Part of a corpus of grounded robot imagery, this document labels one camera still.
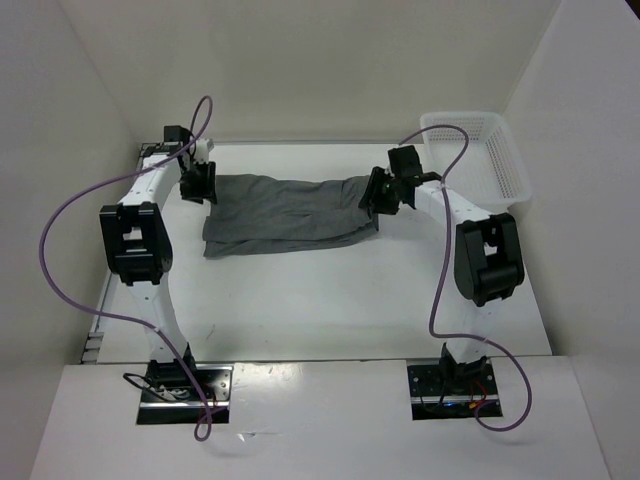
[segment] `white table surface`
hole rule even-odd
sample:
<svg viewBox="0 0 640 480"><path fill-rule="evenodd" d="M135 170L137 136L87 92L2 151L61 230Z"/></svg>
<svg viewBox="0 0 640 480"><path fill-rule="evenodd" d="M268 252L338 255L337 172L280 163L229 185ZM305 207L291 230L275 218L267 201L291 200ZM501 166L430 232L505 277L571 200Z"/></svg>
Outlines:
<svg viewBox="0 0 640 480"><path fill-rule="evenodd" d="M568 359L521 360L531 416L502 434L412 421L404 361L236 364L230 423L202 444L192 425L135 425L121 376L144 366L68 366L31 480L609 478ZM505 418L487 421L506 424L526 393L507 359L494 369Z"/></svg>
<svg viewBox="0 0 640 480"><path fill-rule="evenodd" d="M218 174L322 181L386 166L391 147L220 146L211 158ZM207 260L201 235L208 210L180 200L176 186L162 212L174 252L171 295L198 361L439 356L441 342L428 335L426 325L444 230L426 215L404 206L397 216L380 216L380 232L352 247ZM137 315L126 290L118 279L112 281L104 308ZM453 320L470 305L450 281L438 329L451 331ZM551 354L528 279L498 317L493 338L514 354ZM101 330L99 363L148 361L140 327L103 319Z"/></svg>

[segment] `black cable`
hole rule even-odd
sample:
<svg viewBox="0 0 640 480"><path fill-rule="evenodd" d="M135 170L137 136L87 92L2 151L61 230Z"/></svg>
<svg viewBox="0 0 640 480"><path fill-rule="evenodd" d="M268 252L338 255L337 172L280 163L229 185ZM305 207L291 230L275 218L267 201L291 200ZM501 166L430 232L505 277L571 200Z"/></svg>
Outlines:
<svg viewBox="0 0 640 480"><path fill-rule="evenodd" d="M145 382L147 385L153 385L153 381L149 377L145 377L144 375L138 375L137 373L123 373L122 378L124 378L128 383L136 387L138 390L142 390L143 392L148 393L152 397L162 400L163 402L178 403L182 401L182 400L170 400L168 398L165 398L159 393L157 393L156 391L154 391L151 387L140 385L138 382L133 380L134 378L139 378L140 380Z"/></svg>
<svg viewBox="0 0 640 480"><path fill-rule="evenodd" d="M420 403L422 404L422 408L424 409L425 412L427 413L431 413L433 415L440 415L439 412L437 411L442 404L444 403L444 395L447 391L446 389L446 383L444 380L442 380L442 391L440 392L440 399L438 400L438 403L436 403L433 407L431 408L427 408L426 404L424 403L424 400L422 399L423 396L423 392L422 392L422 382L420 382L418 384L418 394L420 395Z"/></svg>

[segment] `white plastic basket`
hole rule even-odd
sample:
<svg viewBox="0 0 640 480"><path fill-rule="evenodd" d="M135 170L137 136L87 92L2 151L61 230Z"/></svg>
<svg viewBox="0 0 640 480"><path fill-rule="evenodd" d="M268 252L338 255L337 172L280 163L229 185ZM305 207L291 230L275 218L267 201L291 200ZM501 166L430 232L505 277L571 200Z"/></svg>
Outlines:
<svg viewBox="0 0 640 480"><path fill-rule="evenodd" d="M437 112L420 117L421 128L448 123L463 128L471 143L447 177L447 185L476 205L500 212L531 198L520 153L502 116L490 112ZM425 171L440 174L464 144L461 133L439 128L422 134Z"/></svg>

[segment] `gray fabric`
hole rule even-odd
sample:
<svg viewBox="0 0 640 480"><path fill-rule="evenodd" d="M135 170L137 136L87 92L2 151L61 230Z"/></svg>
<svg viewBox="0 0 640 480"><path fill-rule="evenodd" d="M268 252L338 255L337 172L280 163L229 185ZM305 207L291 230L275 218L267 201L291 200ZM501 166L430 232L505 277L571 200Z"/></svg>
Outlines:
<svg viewBox="0 0 640 480"><path fill-rule="evenodd" d="M256 175L216 177L204 256L283 253L353 245L376 232L358 208L368 176L312 183Z"/></svg>

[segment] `white wall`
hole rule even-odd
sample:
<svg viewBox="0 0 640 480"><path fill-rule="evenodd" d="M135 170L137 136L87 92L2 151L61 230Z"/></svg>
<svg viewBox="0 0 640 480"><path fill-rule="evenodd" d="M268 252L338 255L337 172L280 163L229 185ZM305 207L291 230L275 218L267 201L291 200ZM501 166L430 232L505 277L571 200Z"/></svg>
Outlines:
<svg viewBox="0 0 640 480"><path fill-rule="evenodd" d="M640 21L563 0L506 110L534 199L520 230L614 479L640 472Z"/></svg>
<svg viewBox="0 0 640 480"><path fill-rule="evenodd" d="M0 6L0 469L28 478L62 366L90 318L67 308L39 271L46 219L71 193L135 165L136 147L56 2ZM48 254L74 298L95 304L106 267L97 213L118 189L86 198L54 228Z"/></svg>
<svg viewBox="0 0 640 480"><path fill-rule="evenodd" d="M502 111L556 0L61 0L138 140L203 93L218 140L396 140Z"/></svg>

